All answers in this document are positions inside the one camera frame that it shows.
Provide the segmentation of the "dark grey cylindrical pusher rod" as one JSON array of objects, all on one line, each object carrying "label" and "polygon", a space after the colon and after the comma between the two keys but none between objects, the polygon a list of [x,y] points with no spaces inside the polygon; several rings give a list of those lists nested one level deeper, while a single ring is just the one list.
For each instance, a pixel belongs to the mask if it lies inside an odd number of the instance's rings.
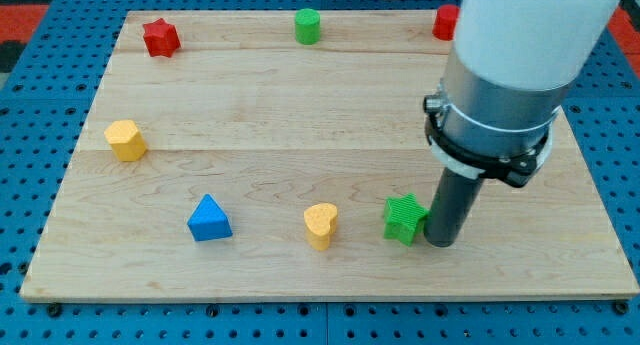
[{"label": "dark grey cylindrical pusher rod", "polygon": [[443,170],[423,231],[430,244],[448,247],[456,241],[483,182]]}]

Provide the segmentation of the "silver flange with black clamp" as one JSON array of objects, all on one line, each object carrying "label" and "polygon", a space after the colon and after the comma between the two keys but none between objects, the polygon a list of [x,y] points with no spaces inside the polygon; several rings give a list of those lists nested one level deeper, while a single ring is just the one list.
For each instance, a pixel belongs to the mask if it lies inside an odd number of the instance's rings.
[{"label": "silver flange with black clamp", "polygon": [[521,188],[551,153],[553,122],[568,90],[499,85],[452,51],[437,91],[423,100],[427,141],[455,174]]}]

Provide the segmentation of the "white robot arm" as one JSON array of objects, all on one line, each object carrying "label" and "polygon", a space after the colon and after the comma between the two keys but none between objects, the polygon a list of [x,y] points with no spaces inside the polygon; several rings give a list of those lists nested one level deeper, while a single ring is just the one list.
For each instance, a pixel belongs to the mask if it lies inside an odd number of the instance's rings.
[{"label": "white robot arm", "polygon": [[444,170],[424,226],[452,245],[486,179],[521,188],[552,149],[552,126],[620,0],[462,0],[446,69],[423,100]]}]

